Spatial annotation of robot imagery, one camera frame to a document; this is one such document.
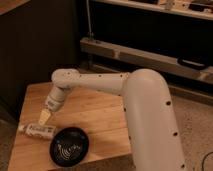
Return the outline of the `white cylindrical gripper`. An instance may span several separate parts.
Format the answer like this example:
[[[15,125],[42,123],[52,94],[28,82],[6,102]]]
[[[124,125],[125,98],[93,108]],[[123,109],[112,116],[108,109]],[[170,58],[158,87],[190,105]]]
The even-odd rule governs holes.
[[[43,109],[39,117],[38,123],[40,125],[45,125],[47,121],[51,118],[51,112],[57,112],[64,105],[68,93],[68,89],[63,89],[59,87],[53,87],[51,89],[45,100],[45,106],[47,109]]]

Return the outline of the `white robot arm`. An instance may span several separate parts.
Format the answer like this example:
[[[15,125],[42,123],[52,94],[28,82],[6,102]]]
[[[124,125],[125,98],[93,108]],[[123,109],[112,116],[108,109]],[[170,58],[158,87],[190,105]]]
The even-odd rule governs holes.
[[[158,72],[82,74],[76,69],[57,69],[51,80],[40,124],[47,123],[77,86],[120,95],[136,171],[187,171],[170,91]]]

